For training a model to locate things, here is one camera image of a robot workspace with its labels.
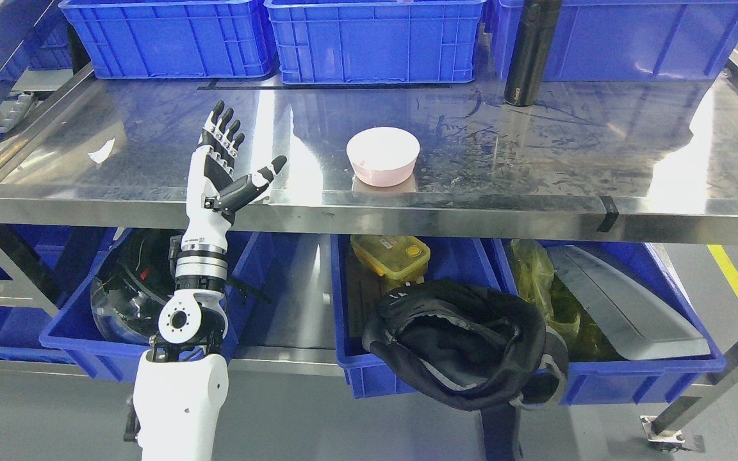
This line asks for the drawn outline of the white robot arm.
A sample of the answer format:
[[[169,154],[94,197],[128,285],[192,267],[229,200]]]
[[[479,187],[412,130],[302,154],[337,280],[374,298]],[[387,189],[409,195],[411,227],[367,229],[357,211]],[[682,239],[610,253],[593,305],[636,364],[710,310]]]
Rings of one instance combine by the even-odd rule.
[[[175,288],[140,358],[133,389],[136,441],[143,460],[210,460],[229,388],[222,345],[228,318],[220,303],[228,265],[225,236],[186,233]]]

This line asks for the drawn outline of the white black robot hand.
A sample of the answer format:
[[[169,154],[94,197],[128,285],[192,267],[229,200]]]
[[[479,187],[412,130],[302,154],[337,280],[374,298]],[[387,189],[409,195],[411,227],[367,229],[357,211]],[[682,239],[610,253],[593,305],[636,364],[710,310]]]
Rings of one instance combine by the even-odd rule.
[[[190,158],[186,190],[188,226],[181,249],[214,248],[225,252],[226,234],[236,213],[267,191],[287,163],[278,156],[254,173],[234,178],[238,148],[244,141],[234,109],[223,100],[214,105]]]

